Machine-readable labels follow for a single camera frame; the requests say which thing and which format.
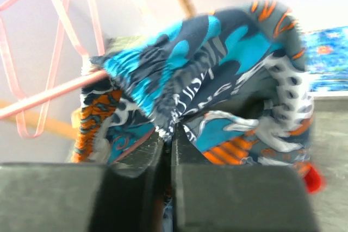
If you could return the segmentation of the orange blue patterned shorts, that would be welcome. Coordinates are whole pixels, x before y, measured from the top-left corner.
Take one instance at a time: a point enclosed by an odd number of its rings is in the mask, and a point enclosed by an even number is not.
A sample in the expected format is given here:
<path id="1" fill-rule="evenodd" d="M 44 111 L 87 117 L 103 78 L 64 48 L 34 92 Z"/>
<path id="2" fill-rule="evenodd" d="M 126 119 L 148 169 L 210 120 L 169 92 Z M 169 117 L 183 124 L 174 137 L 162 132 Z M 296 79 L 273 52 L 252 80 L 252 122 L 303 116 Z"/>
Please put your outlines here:
<path id="1" fill-rule="evenodd" d="M 182 20 L 144 43 L 93 57 L 72 162 L 114 162 L 181 124 L 212 163 L 310 167 L 314 101 L 290 8 L 254 1 Z"/>

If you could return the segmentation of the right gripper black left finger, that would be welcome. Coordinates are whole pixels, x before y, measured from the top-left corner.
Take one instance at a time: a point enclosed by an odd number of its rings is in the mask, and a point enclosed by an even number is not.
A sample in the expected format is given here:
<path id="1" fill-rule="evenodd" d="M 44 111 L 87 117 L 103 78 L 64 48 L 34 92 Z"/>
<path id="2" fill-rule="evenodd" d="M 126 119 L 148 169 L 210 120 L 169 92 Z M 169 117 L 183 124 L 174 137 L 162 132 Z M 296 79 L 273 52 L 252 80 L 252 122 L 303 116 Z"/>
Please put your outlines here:
<path id="1" fill-rule="evenodd" d="M 157 134 L 113 165 L 1 164 L 1 231 L 161 231 Z"/>

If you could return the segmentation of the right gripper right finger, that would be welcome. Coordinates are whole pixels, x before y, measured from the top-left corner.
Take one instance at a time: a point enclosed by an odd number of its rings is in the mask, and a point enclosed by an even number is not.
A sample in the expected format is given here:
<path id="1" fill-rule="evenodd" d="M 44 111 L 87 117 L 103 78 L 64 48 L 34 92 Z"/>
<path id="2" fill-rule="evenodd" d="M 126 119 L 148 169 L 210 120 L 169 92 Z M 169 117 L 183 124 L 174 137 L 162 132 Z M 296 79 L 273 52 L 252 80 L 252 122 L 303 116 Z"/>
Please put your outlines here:
<path id="1" fill-rule="evenodd" d="M 319 231 L 289 167 L 211 164 L 181 127 L 171 160 L 174 231 Z"/>

